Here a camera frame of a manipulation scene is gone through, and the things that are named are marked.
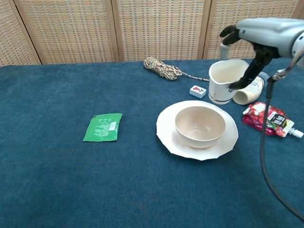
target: twisted rope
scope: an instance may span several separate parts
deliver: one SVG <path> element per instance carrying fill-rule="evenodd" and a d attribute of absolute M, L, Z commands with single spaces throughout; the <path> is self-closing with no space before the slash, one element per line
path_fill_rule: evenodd
<path fill-rule="evenodd" d="M 164 64 L 160 60 L 157 60 L 153 57 L 146 58 L 143 62 L 143 65 L 145 66 L 145 68 L 156 72 L 161 77 L 164 77 L 168 80 L 176 80 L 178 76 L 185 75 L 187 77 L 190 77 L 190 78 L 193 78 L 196 80 L 205 81 L 205 82 L 209 81 L 209 79 L 206 79 L 206 78 L 194 77 L 194 76 L 188 75 L 188 74 L 182 72 L 176 66 L 170 66 L 170 65 Z"/>

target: white mug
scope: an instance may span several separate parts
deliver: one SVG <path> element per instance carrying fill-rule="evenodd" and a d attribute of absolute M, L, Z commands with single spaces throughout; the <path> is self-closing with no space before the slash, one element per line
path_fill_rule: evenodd
<path fill-rule="evenodd" d="M 229 59 L 212 64 L 209 68 L 209 99 L 218 105 L 227 104 L 237 92 L 229 89 L 229 86 L 244 76 L 248 66 L 242 59 Z"/>

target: robotic hand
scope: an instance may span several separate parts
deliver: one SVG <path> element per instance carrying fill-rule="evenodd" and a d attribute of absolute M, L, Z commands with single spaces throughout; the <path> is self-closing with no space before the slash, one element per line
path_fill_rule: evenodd
<path fill-rule="evenodd" d="M 294 58 L 303 53 L 304 20 L 244 19 L 236 25 L 224 28 L 220 36 L 225 37 L 221 44 L 223 47 L 230 47 L 231 44 L 244 39 L 253 45 L 256 53 L 244 76 L 231 84 L 230 89 L 237 90 L 249 85 L 273 58 Z M 304 68 L 304 58 L 297 62 L 297 65 Z"/>

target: white plate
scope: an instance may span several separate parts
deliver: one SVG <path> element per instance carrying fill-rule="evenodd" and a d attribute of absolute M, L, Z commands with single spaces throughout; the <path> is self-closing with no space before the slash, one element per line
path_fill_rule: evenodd
<path fill-rule="evenodd" d="M 185 145 L 178 139 L 174 126 L 175 116 L 181 109 L 190 106 L 212 108 L 223 116 L 226 123 L 226 129 L 215 145 L 204 149 L 197 149 Z M 238 129 L 233 118 L 214 104 L 204 101 L 183 101 L 167 107 L 160 113 L 156 122 L 156 135 L 171 153 L 185 158 L 193 158 L 202 161 L 218 158 L 233 150 L 233 147 L 238 140 Z"/>

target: green sachet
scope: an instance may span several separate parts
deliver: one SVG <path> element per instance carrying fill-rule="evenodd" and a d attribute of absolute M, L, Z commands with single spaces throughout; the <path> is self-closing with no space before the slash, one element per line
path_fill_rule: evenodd
<path fill-rule="evenodd" d="M 95 115 L 86 130 L 83 142 L 116 141 L 122 113 Z"/>

